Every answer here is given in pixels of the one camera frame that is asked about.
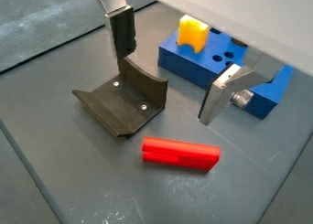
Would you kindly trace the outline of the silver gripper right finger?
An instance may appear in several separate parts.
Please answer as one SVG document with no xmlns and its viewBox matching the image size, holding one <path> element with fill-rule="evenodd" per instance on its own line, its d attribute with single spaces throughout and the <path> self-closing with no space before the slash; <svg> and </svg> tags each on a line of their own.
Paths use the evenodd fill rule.
<svg viewBox="0 0 313 224">
<path fill-rule="evenodd" d="M 249 88 L 270 81 L 282 66 L 282 61 L 257 48 L 247 48 L 243 65 L 231 63 L 209 85 L 198 114 L 199 122 L 209 125 L 231 103 L 243 108 L 253 97 Z"/>
</svg>

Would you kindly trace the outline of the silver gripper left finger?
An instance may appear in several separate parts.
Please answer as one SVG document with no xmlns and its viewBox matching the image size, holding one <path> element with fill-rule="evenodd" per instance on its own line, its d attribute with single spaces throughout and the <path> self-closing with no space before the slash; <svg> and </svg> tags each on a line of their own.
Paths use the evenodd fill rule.
<svg viewBox="0 0 313 224">
<path fill-rule="evenodd" d="M 135 11 L 126 0 L 96 0 L 104 11 L 115 55 L 123 59 L 135 51 Z"/>
</svg>

